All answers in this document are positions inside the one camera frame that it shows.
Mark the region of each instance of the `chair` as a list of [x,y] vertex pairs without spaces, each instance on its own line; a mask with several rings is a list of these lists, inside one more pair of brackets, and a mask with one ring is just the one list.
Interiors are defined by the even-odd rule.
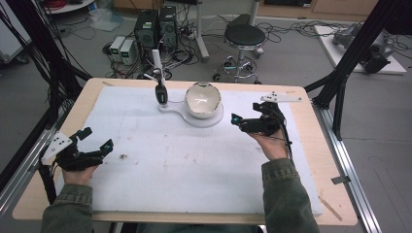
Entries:
[[255,26],[249,24],[229,25],[224,31],[224,42],[239,50],[237,59],[228,56],[222,63],[218,73],[213,76],[214,81],[219,81],[221,72],[226,72],[234,78],[246,79],[255,76],[255,84],[261,84],[257,75],[257,64],[252,58],[245,55],[246,51],[260,49],[265,42],[264,33]]

